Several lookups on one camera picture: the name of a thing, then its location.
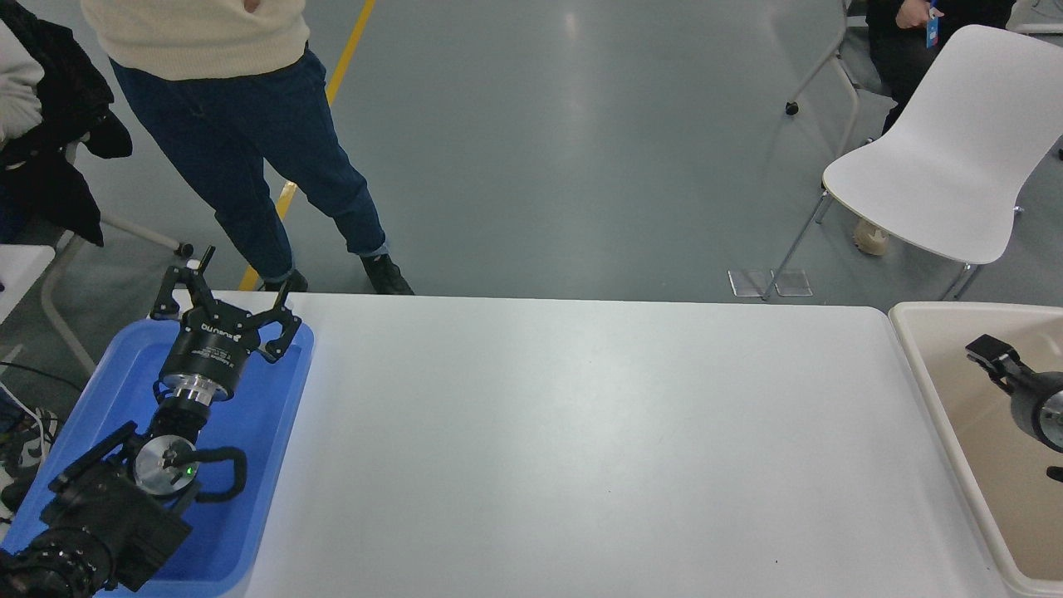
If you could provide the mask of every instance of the hand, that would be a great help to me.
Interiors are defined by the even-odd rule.
[[[945,16],[938,8],[934,8],[934,13],[939,17]],[[897,27],[900,29],[915,29],[919,27],[926,27],[927,21],[930,20],[930,2],[926,0],[905,0],[905,3],[900,5],[900,10],[897,11]]]

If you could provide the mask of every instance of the sneaker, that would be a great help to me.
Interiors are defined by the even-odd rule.
[[[867,255],[884,255],[889,241],[889,233],[863,218],[860,218],[857,227],[853,229],[853,242]]]
[[[377,294],[412,294],[414,289],[406,284],[406,278],[402,277],[399,266],[391,260],[387,253],[362,257],[361,266],[366,268],[369,281],[373,285],[373,290]]]
[[[36,468],[58,433],[60,418],[54,413],[40,408],[34,408],[33,413],[45,427],[44,445],[36,421],[26,414],[9,430],[0,433],[0,464],[12,478],[18,477],[19,472]]]
[[[276,281],[263,281],[263,290],[269,290],[271,292],[276,292],[281,290],[281,286],[285,281],[291,280],[290,292],[306,292],[306,289],[310,287],[309,283],[306,281],[306,276],[303,275],[299,270],[292,269],[288,277],[284,279],[279,279]]]

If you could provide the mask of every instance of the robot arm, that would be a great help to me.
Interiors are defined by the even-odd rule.
[[[203,271],[169,268],[151,312],[176,320],[173,290],[184,285],[192,308],[180,315],[181,331],[158,380],[158,403],[144,434],[130,422],[71,463],[48,489],[55,498],[40,513],[48,529],[15,554],[0,550],[0,598],[86,598],[122,584],[134,592],[151,579],[191,532],[181,516],[192,502],[235,498],[247,480],[247,456],[236,447],[198,449],[214,401],[233,397],[252,353],[270,363],[287,352],[301,321],[284,307],[287,285],[273,308],[251,314],[216,301]],[[263,327],[281,324],[281,336],[263,344]],[[201,492],[202,463],[230,461],[233,486]]]

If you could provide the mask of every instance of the person sitting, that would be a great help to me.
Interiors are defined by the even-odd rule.
[[[871,59],[890,88],[897,105],[885,117],[882,133],[893,126],[915,93],[923,76],[954,33],[968,24],[1002,29],[1014,0],[939,0],[938,44],[927,47],[926,28],[931,4],[927,0],[868,0],[867,38]],[[889,241],[885,230],[860,219],[853,240],[868,255],[882,255]]]

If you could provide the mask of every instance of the yellow floor line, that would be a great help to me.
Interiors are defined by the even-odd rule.
[[[361,39],[361,32],[366,30],[366,22],[369,21],[369,15],[373,12],[373,5],[376,4],[376,0],[366,0],[366,4],[361,7],[361,14],[358,15],[358,20],[354,23],[354,29],[351,31],[351,36],[347,39],[347,46],[343,48],[343,53],[339,56],[339,62],[336,64],[336,68],[333,69],[333,75],[328,80],[328,86],[325,87],[325,98],[328,99],[328,105],[333,104],[336,99],[336,95],[339,92],[339,86],[343,84],[343,76],[347,75],[347,68],[351,65],[351,58],[354,57],[354,50],[358,47],[358,40]],[[288,207],[291,206],[291,200],[296,197],[296,191],[299,190],[299,186],[291,181],[285,181],[284,188],[281,190],[281,195],[276,199],[276,212],[284,220],[284,217],[288,213]],[[247,271],[243,272],[243,279],[240,280],[240,290],[254,290],[258,285],[258,272],[254,268],[248,266]]]

